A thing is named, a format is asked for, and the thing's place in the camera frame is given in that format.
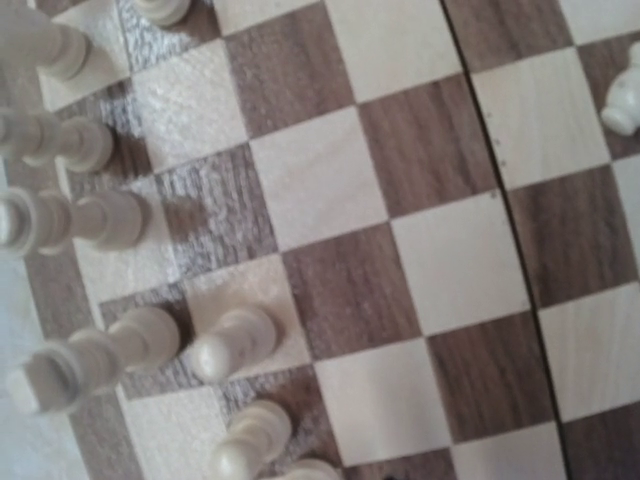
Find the wooden chess board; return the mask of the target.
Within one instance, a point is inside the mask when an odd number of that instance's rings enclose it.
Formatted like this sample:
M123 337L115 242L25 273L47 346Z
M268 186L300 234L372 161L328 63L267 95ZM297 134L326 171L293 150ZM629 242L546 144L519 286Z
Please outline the wooden chess board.
M5 479L207 479L232 416L281 404L262 472L345 479L639 475L639 138L606 128L635 1L38 1L93 50L73 81L1 70L1 102L109 125L92 174L3 187L136 193L140 243L1 260L1 367L166 310L185 343L267 310L273 356L205 383L182 353L71 414L1 401Z

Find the white chess pawn row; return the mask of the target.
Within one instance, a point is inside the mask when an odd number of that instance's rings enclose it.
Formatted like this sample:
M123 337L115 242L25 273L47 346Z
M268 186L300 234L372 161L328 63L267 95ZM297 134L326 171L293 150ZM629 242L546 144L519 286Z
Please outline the white chess pawn row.
M227 434L214 448L213 479L256 479L283 451L292 435L289 414L279 404L256 400L232 419Z

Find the white chess king piece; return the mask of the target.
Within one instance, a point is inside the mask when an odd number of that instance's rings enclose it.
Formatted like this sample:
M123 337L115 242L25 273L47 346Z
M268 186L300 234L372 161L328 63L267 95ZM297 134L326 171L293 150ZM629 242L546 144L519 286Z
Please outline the white chess king piece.
M16 257L53 256L74 239L98 250L136 244L145 225L138 198L101 191L75 202L58 191L11 187L1 193L1 250Z

